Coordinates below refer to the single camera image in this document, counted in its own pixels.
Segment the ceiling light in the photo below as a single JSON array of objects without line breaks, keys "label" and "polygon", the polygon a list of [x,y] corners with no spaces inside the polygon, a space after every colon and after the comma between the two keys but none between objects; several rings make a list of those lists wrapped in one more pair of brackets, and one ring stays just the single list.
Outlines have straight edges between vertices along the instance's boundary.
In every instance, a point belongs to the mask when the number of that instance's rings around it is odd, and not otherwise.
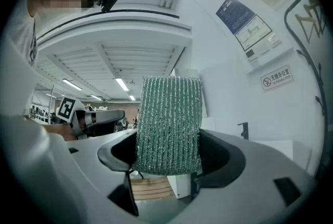
[{"label": "ceiling light", "polygon": [[79,90],[79,91],[82,90],[80,87],[78,87],[78,86],[76,86],[75,84],[71,83],[69,80],[63,79],[62,81],[63,81],[64,83],[67,83],[68,85],[72,86],[73,88]]},{"label": "ceiling light", "polygon": [[116,81],[119,83],[119,85],[121,86],[121,88],[123,88],[124,91],[128,91],[128,89],[122,79],[116,79]]},{"label": "ceiling light", "polygon": [[46,93],[46,95],[48,95],[48,96],[52,96],[53,98],[56,98],[55,96],[53,96],[53,95],[50,95],[50,94],[48,94],[48,93]]},{"label": "ceiling light", "polygon": [[100,100],[100,101],[102,101],[102,99],[101,98],[98,98],[97,96],[95,96],[95,95],[91,95],[91,97],[93,97],[93,98],[95,98],[95,99],[97,99],[97,100]]}]

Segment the wooden board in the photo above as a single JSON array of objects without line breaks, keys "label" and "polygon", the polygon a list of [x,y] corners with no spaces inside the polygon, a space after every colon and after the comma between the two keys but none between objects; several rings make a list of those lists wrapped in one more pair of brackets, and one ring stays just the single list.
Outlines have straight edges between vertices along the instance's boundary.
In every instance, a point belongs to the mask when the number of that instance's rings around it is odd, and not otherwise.
[{"label": "wooden board", "polygon": [[132,180],[132,191],[134,200],[159,200],[174,196],[167,177],[158,179]]}]

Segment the faucet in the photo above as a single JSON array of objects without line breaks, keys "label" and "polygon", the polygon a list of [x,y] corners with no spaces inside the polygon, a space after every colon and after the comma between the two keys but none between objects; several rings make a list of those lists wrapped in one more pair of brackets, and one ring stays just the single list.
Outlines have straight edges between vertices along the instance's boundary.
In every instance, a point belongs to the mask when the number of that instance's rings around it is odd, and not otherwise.
[{"label": "faucet", "polygon": [[237,124],[238,126],[243,125],[243,132],[240,134],[245,140],[249,139],[249,123],[243,122],[240,124]]}]

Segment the green sponge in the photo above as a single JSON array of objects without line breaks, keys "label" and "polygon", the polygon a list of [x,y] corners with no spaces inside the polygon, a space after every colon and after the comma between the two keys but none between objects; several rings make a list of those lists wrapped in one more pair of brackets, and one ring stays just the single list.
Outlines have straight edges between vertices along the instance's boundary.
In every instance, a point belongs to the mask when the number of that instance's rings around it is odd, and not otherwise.
[{"label": "green sponge", "polygon": [[182,175],[200,168],[202,83],[188,77],[144,77],[132,169]]}]

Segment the white wall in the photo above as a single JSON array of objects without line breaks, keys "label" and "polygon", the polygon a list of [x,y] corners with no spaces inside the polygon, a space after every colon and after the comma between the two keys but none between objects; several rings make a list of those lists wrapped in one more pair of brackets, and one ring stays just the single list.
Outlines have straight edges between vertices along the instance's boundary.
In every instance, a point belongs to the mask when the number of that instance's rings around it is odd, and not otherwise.
[{"label": "white wall", "polygon": [[[308,172],[316,172],[323,143],[323,118],[315,96],[319,89],[311,68],[295,49],[283,14],[278,15],[259,0],[239,0],[279,31],[282,43],[294,51],[260,70],[246,74],[235,47],[235,37],[216,16],[225,0],[179,0],[176,12],[193,25],[193,44],[177,67],[198,69],[209,117],[216,131],[240,136],[238,123],[249,123],[251,140],[294,140],[312,151]],[[284,65],[290,67],[294,81],[264,92],[260,78]]]},{"label": "white wall", "polygon": [[[50,101],[50,96],[45,95],[45,94],[40,93],[40,92],[37,92],[37,91],[34,91],[33,92],[33,97],[32,97],[31,108],[32,108],[32,105],[34,105],[35,108],[38,107],[40,109],[48,111],[49,101]],[[53,98],[52,102],[51,102],[51,105],[50,105],[50,112],[51,113],[54,112],[54,103],[55,103],[55,100]]]}]

